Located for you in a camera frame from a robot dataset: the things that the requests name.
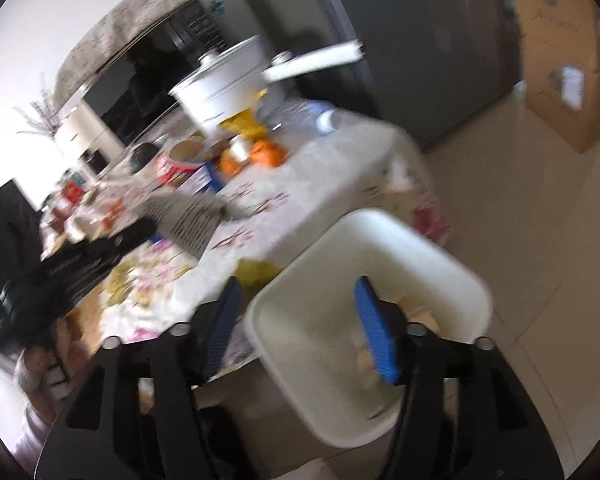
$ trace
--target floral tablecloth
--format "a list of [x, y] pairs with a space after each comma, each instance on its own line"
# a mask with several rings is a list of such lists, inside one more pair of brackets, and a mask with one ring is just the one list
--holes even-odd
[[[219, 193], [235, 219], [220, 225], [199, 262], [166, 240], [125, 259], [128, 268], [103, 293], [102, 338], [149, 338], [189, 319], [218, 296], [241, 258], [284, 268], [357, 208], [382, 208], [433, 241], [446, 240], [450, 226], [429, 172], [398, 126], [347, 113], [330, 136], [288, 132], [276, 140], [290, 148], [288, 160], [275, 170], [249, 166]], [[123, 285], [127, 279], [133, 287]], [[229, 368], [254, 358], [245, 341], [238, 325]]]

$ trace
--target pot lid knob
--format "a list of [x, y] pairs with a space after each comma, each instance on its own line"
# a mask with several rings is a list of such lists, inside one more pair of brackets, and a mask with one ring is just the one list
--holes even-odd
[[280, 63], [286, 63], [287, 61], [291, 61], [293, 59], [294, 55], [288, 51], [285, 50], [284, 52], [280, 52], [280, 54], [278, 54], [276, 57], [274, 57], [271, 60], [271, 64], [273, 66], [279, 65]]
[[218, 59], [218, 51], [216, 49], [212, 48], [209, 52], [200, 56], [198, 58], [198, 61], [200, 62], [200, 66], [209, 66], [209, 65], [215, 63], [217, 59]]

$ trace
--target red can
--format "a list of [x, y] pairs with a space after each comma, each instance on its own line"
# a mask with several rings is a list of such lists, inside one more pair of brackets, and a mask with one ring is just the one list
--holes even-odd
[[168, 152], [156, 156], [158, 180], [171, 187], [179, 187], [205, 163], [204, 143], [187, 139], [177, 143]]
[[74, 206], [78, 205], [83, 195], [84, 191], [73, 180], [67, 180], [62, 186], [62, 196]]

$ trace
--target television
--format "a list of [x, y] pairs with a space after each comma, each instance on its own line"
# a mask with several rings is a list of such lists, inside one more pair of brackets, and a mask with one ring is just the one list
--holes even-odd
[[193, 0], [105, 65], [84, 100], [128, 146], [178, 106], [169, 91], [199, 68], [200, 56], [228, 46]]

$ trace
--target pot lid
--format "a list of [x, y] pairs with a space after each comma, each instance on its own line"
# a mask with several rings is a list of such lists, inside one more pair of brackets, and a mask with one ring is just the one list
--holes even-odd
[[174, 95], [175, 93], [187, 87], [197, 79], [200, 79], [202, 76], [207, 75], [212, 70], [215, 70], [222, 64], [226, 63], [229, 60], [229, 58], [233, 54], [238, 52], [240, 49], [259, 40], [260, 36], [251, 36], [248, 40], [241, 41], [240, 43], [235, 44], [231, 48], [228, 48], [222, 54], [218, 54], [216, 50], [210, 50], [204, 56], [200, 57], [200, 68], [186, 76], [186, 78], [184, 78], [176, 86], [169, 90], [169, 95]]

